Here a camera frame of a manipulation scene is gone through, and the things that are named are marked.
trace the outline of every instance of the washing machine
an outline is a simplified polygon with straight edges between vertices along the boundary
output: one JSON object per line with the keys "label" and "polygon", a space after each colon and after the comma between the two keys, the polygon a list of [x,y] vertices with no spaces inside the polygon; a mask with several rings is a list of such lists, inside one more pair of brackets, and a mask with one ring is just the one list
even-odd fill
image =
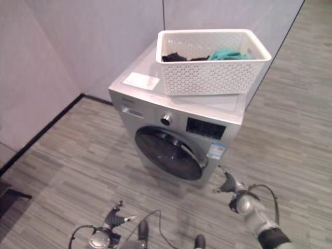
{"label": "washing machine", "polygon": [[240,130],[246,95],[167,96],[155,54],[152,45],[110,85],[113,106],[143,165],[203,186]]}

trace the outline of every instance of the white label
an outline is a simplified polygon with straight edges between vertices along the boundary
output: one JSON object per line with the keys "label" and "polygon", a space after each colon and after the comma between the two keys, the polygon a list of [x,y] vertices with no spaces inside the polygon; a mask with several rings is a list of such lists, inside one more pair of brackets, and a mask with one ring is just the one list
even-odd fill
{"label": "white label", "polygon": [[160,79],[132,72],[122,83],[146,90],[153,90]]}
{"label": "white label", "polygon": [[213,142],[210,146],[209,152],[206,154],[207,157],[219,160],[224,152],[226,147],[223,144]]}

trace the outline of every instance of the perforated basket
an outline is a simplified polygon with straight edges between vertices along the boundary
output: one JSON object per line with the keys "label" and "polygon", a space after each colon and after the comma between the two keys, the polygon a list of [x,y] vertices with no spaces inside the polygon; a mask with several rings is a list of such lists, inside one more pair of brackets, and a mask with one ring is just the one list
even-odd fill
{"label": "perforated basket", "polygon": [[[188,60],[234,49],[250,60],[163,62],[177,52]],[[156,60],[167,95],[247,93],[270,53],[250,30],[177,30],[158,35]]]}

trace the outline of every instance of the washing machine door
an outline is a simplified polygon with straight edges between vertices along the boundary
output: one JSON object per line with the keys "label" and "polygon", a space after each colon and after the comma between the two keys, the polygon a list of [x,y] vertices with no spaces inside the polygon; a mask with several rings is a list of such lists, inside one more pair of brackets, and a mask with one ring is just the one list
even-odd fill
{"label": "washing machine door", "polygon": [[207,164],[207,158],[198,146],[168,129],[140,128],[136,132],[135,142],[156,166],[182,179],[200,179]]}

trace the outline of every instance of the clothes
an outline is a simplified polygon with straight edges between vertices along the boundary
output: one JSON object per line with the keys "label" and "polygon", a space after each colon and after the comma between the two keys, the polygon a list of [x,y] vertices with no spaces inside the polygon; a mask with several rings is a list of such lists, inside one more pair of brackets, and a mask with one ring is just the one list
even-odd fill
{"label": "clothes", "polygon": [[172,62],[172,61],[187,61],[187,58],[179,56],[177,53],[169,54],[168,56],[163,56],[162,60],[165,62]]}
{"label": "clothes", "polygon": [[247,54],[240,54],[240,52],[233,49],[221,49],[215,51],[210,57],[209,61],[221,61],[221,60],[249,60]]}
{"label": "clothes", "polygon": [[191,61],[207,61],[209,59],[210,56],[208,57],[203,57],[203,58],[194,58],[194,59],[191,59]]}
{"label": "clothes", "polygon": [[[205,57],[205,58],[193,58],[193,59],[191,59],[191,61],[207,61],[209,57],[210,56]],[[162,60],[165,62],[188,61],[187,58],[179,56],[177,53],[172,53],[172,54],[169,54],[168,56],[163,56]]]}

